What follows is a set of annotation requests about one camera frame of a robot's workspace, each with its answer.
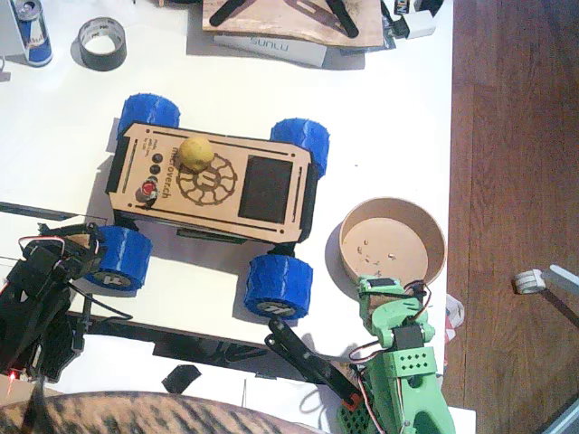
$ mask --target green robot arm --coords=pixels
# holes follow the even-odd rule
[[[397,279],[362,276],[358,290],[365,328],[383,347],[368,361],[364,381],[380,426],[389,434],[455,434],[436,379],[434,351],[423,345],[435,332],[422,301],[405,294]],[[345,432],[353,432],[347,428],[352,416],[340,411]],[[357,432],[374,434],[376,428],[368,421]]]

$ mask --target black screen panel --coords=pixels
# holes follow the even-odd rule
[[[262,222],[284,223],[292,167],[290,161],[249,156],[239,216]]]

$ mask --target laser-cut wooden chassis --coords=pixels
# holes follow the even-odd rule
[[[197,175],[177,155],[181,143],[195,136],[206,137],[215,152],[210,167]],[[291,163],[283,222],[240,216],[252,157]],[[148,206],[138,192],[150,176],[157,179],[158,197]],[[281,244],[308,237],[317,180],[310,152],[292,144],[133,123],[119,139],[107,193],[116,217],[171,224],[195,238]]]

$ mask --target yellow lemon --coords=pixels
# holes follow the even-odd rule
[[[198,174],[213,161],[215,153],[209,140],[205,137],[189,137],[179,147],[181,163]]]

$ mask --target red button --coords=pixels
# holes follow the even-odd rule
[[[145,181],[141,186],[141,190],[143,191],[144,195],[149,196],[155,191],[155,183],[151,181]]]

